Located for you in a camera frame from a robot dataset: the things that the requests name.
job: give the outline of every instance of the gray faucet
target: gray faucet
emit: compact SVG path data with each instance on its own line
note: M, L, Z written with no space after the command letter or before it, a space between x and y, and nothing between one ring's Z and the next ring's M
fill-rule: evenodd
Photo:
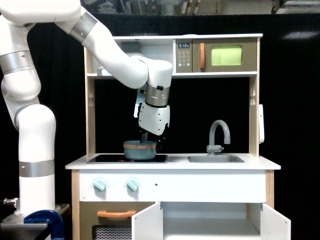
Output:
M222 121L217 120L215 121L210 128L210 134L209 134L209 145L206 146L206 151L209 153L208 156L214 155L215 153L221 153L221 151L224 149L221 147L221 145L215 145L215 133L218 126L221 126L224 133L224 144L230 144L230 131L228 125Z

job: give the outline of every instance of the white countertop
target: white countertop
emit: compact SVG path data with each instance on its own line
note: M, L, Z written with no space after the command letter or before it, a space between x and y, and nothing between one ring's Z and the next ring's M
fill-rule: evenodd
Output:
M207 153L174 153L162 154L168 155L167 163L90 163L87 161L97 157L98 155L119 154L123 153L96 153L91 157L86 155L78 160L65 166L65 169L106 169L106 170L280 170L281 166L262 157L254 157L249 153L225 153L225 156L237 156L244 163L190 163L190 156L206 156Z

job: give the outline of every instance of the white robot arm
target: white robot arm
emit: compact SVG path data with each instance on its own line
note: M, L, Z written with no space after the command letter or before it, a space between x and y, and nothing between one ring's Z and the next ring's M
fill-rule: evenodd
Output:
M20 211L28 215L55 209L54 142L56 120L40 105L40 80L27 43L35 23L52 23L77 39L101 65L130 88L147 82L139 125L161 135L170 121L172 65L141 56L128 57L109 30L81 7L79 0L0 0L1 90L19 131Z

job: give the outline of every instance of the digital display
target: digital display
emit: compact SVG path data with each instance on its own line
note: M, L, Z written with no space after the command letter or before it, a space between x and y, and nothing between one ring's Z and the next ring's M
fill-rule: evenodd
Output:
M178 49L189 49L190 48L190 42L185 42L185 43L179 43L178 44Z

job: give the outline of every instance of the pot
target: pot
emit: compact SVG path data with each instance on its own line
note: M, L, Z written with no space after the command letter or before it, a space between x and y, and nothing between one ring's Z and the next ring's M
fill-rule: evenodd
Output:
M123 143L124 157L130 160L151 160L156 157L156 142L125 141Z

